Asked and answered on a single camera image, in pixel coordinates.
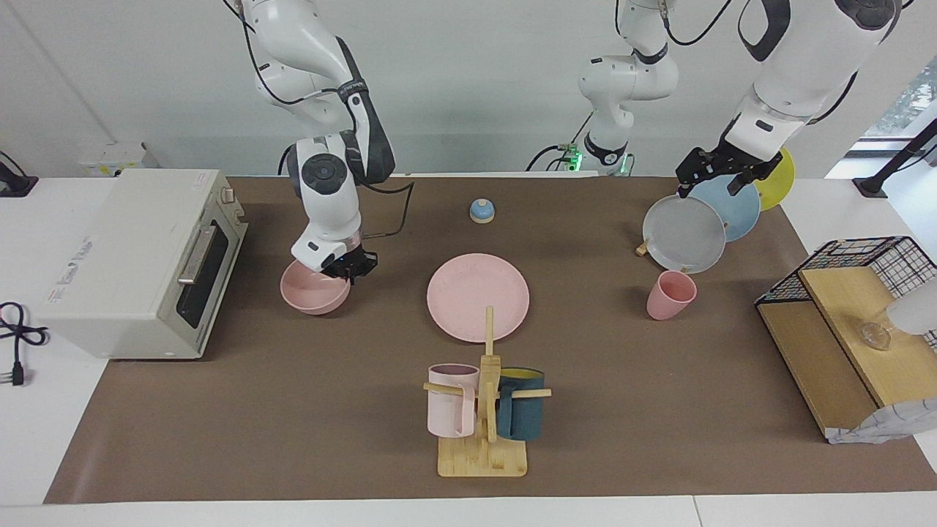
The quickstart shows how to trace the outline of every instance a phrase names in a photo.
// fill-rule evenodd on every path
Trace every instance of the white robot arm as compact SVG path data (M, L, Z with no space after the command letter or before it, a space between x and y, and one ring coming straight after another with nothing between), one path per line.
M694 148L677 167L678 193L721 174L736 174L729 193L766 179L781 147L842 91L891 32L900 0L761 0L767 30L756 43L739 36L764 62L751 91L711 152Z
M676 0L666 0L673 8ZM677 87L677 63L667 53L659 0L627 0L617 13L621 37L631 56L592 59L579 77L579 91L592 103L591 127L576 146L584 153L581 168L616 173L634 126L629 100L666 98Z
M394 170L394 154L345 41L322 23L312 0L243 0L245 19L274 61L260 73L283 95L270 99L300 118L307 133L315 122L334 122L317 91L315 73L335 83L353 129L303 139L290 150L290 178L302 198L309 224L292 247L293 256L313 271L354 281L377 264L361 245L356 185L381 183Z

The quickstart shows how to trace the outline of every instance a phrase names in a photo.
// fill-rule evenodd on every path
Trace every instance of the white cloth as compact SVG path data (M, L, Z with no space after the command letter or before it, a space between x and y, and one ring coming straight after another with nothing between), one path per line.
M831 444L881 444L937 429L937 398L906 400L876 410L856 429L826 429Z

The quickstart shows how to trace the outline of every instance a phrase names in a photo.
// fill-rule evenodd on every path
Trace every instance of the white table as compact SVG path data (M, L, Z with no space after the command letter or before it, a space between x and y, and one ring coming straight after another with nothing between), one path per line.
M554 173L498 176L555 176ZM40 302L74 251L109 179L44 180L27 200L0 202L0 298ZM804 247L847 237L911 234L884 201L858 197L852 183L800 180L782 205ZM11 354L0 345L0 365ZM932 525L937 492L782 496L661 496L331 502L211 502L43 505L59 462L106 361L63 339L26 352L35 373L25 388L0 386L0 525L224 524L473 525L478 514L498 523L552 525ZM937 433L917 437L937 465Z

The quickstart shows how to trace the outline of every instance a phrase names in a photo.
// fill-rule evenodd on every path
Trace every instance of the pink plate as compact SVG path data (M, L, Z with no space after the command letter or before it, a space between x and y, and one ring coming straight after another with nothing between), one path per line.
M495 308L495 340L510 335L527 316L530 290L520 271L490 254L463 254L440 267L426 290L429 314L443 331L484 342L485 308Z

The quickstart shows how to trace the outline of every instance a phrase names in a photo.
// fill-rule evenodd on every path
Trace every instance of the mug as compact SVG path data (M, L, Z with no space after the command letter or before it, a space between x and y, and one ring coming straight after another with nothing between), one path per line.
M439 437L469 437L475 433L477 367L469 364L436 364L429 367L429 382L462 388L462 395L429 390L426 428Z
M647 297L647 314L654 320L667 320L696 299L696 282L679 271L664 271Z
M515 390L543 388L543 372L531 368L503 368L495 405L498 436L516 441L540 437L543 424L543 399L514 399Z

